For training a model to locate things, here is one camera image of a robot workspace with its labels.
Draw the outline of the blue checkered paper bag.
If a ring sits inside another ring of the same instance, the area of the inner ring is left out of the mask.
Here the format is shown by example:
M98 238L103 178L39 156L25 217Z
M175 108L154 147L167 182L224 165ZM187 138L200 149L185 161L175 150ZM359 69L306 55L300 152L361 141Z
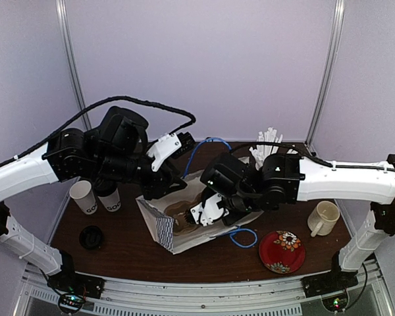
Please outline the blue checkered paper bag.
M176 255L200 244L229 234L261 216L262 212L239 213L240 218L232 224L232 211L220 208L222 197L210 197L201 206L201 193L205 185L200 181L203 171L186 175L187 187L160 199L136 198L151 237L168 252Z

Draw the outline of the white paper coffee cup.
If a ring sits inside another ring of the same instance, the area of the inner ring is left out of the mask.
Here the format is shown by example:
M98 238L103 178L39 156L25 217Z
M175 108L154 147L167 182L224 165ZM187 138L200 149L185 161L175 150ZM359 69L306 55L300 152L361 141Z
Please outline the white paper coffee cup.
M121 207L118 190L115 190L112 194L109 194L108 196L98 196L98 198L103 204L104 208L109 212L118 211Z

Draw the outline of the brown pulp cup carrier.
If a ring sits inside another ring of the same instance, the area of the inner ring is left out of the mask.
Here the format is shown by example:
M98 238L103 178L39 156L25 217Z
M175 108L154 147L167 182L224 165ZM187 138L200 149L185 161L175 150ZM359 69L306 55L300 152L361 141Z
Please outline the brown pulp cup carrier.
M190 209L197 206L200 201L201 195L199 194L193 201L179 201L165 208L164 213L174 219L172 232L175 236L189 234L199 228Z

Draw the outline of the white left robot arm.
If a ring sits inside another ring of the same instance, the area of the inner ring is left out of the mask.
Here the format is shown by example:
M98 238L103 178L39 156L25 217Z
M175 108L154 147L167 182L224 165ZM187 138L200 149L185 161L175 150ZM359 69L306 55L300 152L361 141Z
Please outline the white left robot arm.
M29 154L1 166L0 242L67 292L77 291L82 279L75 273L72 257L31 235L11 216L4 201L37 186L77 177L100 184L134 183L147 200L185 188L167 160L191 150L193 137L188 132L170 132L149 145L147 127L143 116L112 106L96 128L62 129Z

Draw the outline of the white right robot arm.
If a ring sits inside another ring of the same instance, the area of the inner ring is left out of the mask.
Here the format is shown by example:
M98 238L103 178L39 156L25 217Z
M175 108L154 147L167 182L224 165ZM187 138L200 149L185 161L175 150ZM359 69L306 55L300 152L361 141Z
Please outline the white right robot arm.
M369 201L363 226L334 256L324 278L329 290L339 290L381 242L395 235L395 155L378 163L323 161L302 154L277 153L255 168L232 153L222 153L200 178L206 186L192 220L201 226L222 219L232 225L248 213L267 211L283 203L316 199Z

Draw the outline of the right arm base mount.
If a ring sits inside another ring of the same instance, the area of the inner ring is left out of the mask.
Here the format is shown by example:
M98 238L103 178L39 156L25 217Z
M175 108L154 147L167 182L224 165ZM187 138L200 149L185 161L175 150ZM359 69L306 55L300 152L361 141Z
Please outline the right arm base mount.
M344 271L339 265L334 266L329 272L305 276L301 282L307 298L330 294L358 285L357 271Z

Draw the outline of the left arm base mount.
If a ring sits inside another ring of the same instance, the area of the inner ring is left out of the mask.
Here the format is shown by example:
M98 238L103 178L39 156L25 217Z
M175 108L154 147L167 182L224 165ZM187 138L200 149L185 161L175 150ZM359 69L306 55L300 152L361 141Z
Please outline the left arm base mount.
M95 299L101 297L105 285L103 278L77 273L72 260L64 260L61 270L48 275L48 281L56 290Z

